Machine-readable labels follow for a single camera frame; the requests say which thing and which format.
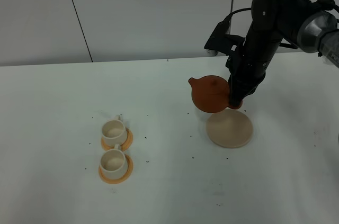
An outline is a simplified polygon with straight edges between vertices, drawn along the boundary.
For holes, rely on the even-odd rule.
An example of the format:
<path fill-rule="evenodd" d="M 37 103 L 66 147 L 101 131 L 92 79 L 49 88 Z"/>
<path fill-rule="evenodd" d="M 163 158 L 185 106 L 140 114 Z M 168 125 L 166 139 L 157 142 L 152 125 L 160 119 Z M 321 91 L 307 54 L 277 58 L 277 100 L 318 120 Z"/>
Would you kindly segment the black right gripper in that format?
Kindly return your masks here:
<path fill-rule="evenodd" d="M 230 106 L 241 106 L 256 91 L 282 39 L 298 45 L 299 29 L 314 12 L 310 0 L 252 0 L 252 23 L 239 52 L 242 60 L 230 70 Z"/>

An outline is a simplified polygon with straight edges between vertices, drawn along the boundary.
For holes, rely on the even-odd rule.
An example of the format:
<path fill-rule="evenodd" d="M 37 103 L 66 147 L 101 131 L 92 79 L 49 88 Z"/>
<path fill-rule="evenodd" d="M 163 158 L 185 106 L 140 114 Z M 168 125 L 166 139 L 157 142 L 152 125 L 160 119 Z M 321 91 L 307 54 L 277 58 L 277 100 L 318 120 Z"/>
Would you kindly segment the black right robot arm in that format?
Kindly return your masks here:
<path fill-rule="evenodd" d="M 322 53 L 338 34 L 330 0 L 252 0 L 252 23 L 239 49 L 239 61 L 229 64 L 229 104 L 239 107 L 253 94 L 282 40 L 306 53 Z"/>

